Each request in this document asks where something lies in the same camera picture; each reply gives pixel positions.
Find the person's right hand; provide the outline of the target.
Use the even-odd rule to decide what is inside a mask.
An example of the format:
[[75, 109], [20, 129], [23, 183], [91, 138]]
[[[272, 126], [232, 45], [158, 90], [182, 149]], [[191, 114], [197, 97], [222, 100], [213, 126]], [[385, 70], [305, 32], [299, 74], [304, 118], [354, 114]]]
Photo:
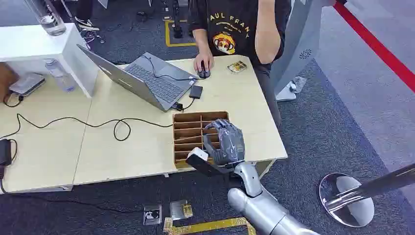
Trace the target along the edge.
[[209, 71], [214, 67], [214, 57], [209, 48], [199, 49], [199, 53], [193, 61], [194, 70], [196, 72], [202, 71], [202, 63], [204, 64], [206, 71]]

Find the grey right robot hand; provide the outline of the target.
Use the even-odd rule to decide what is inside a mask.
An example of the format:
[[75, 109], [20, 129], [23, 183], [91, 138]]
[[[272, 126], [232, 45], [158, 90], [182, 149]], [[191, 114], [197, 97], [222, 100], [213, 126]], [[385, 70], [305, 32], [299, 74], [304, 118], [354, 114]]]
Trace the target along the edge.
[[[212, 145], [207, 130], [214, 128], [219, 139], [219, 148]], [[228, 165], [245, 159], [245, 143], [242, 130], [226, 119], [216, 119], [203, 129], [203, 144], [216, 165]]]

